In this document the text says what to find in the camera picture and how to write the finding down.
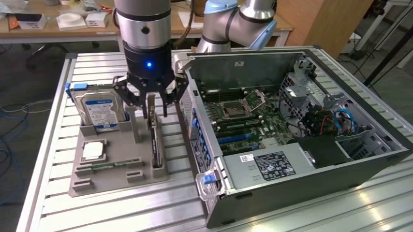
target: hard drive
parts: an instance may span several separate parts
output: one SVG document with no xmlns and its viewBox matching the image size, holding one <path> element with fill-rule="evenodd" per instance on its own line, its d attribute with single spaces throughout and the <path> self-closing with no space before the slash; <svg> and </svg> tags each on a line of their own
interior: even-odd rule
<svg viewBox="0 0 413 232">
<path fill-rule="evenodd" d="M 83 126 L 94 125 L 97 132 L 119 130 L 118 123 L 128 120 L 128 115 L 111 84 L 69 83 L 66 91 L 78 108 Z"/>
</svg>

